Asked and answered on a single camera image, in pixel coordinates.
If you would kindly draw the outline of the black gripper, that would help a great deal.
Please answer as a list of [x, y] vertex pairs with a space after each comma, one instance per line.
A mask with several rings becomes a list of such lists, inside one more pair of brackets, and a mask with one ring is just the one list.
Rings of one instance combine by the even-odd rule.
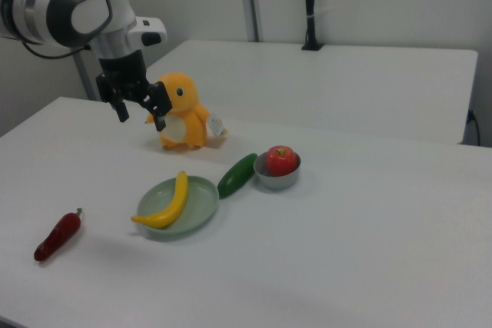
[[150, 114], [157, 132], [166, 128], [165, 115], [171, 110], [171, 100], [161, 83], [147, 79], [141, 51], [114, 59], [99, 59], [102, 73], [96, 78], [101, 100], [116, 111], [120, 122], [129, 118], [125, 102], [139, 104]]

